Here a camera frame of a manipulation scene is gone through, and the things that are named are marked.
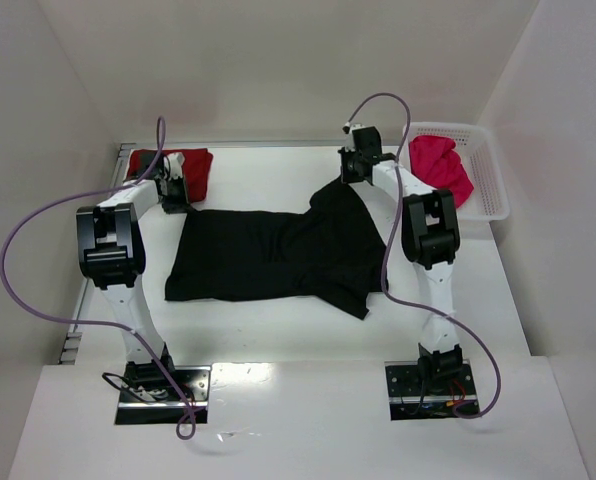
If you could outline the black t-shirt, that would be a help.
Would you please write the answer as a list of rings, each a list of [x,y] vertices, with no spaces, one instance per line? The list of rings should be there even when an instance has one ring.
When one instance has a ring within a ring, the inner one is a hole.
[[[381,292],[386,246],[361,197],[339,179],[306,212],[192,210],[164,287],[170,302],[314,296],[364,319]]]

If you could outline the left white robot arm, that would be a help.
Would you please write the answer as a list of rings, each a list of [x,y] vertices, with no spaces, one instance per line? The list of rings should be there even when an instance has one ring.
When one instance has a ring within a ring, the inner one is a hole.
[[[111,306],[126,352],[125,373],[105,373],[103,378],[142,403],[164,401],[172,395],[162,371],[172,376],[175,367],[144,295],[146,250],[139,219],[158,204],[164,209],[188,204],[184,163],[180,152],[144,153],[121,188],[76,214],[80,270]]]

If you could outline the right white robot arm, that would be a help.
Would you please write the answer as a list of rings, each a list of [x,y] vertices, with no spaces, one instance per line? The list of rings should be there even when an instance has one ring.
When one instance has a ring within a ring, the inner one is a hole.
[[[399,163],[397,154],[385,153],[376,127],[348,122],[343,132],[342,181],[367,182],[396,203],[401,247],[419,284],[417,307],[428,313],[418,341],[420,382],[430,391],[438,390],[463,366],[456,327],[450,321],[453,265],[460,246],[454,197],[418,179]]]

